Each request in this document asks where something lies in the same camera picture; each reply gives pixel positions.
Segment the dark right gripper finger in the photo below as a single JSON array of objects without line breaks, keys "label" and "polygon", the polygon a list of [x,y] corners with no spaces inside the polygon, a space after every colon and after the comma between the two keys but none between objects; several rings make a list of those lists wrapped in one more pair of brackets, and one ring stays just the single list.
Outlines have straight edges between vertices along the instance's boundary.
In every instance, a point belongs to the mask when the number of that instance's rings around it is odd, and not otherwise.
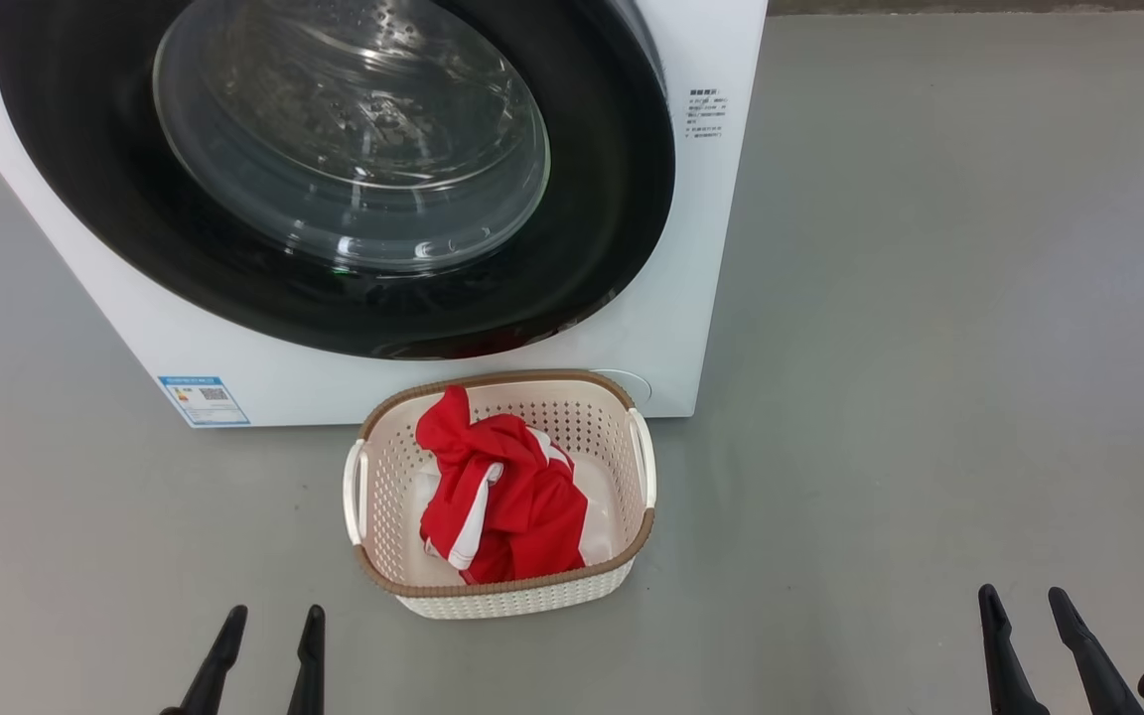
[{"label": "dark right gripper finger", "polygon": [[1060,639],[1074,656],[1090,714],[1144,714],[1144,707],[1085,623],[1067,590],[1052,587],[1049,603]]},{"label": "dark right gripper finger", "polygon": [[993,583],[977,594],[991,714],[1049,714],[1036,700],[1012,648],[1012,626]]}]

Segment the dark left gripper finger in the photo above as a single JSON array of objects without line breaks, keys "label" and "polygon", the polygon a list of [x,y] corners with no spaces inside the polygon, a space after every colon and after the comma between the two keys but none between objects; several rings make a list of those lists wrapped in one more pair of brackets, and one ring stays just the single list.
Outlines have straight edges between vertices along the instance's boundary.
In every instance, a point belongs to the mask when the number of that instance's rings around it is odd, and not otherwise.
[{"label": "dark left gripper finger", "polygon": [[324,607],[313,605],[305,614],[304,629],[297,645],[299,670],[294,689],[292,689],[287,714],[323,714],[325,643],[326,614],[324,614]]},{"label": "dark left gripper finger", "polygon": [[186,689],[186,696],[178,705],[165,707],[162,715],[217,714],[228,672],[239,656],[246,620],[248,607],[245,605],[237,605],[228,611],[208,654],[197,670],[191,686]]}]

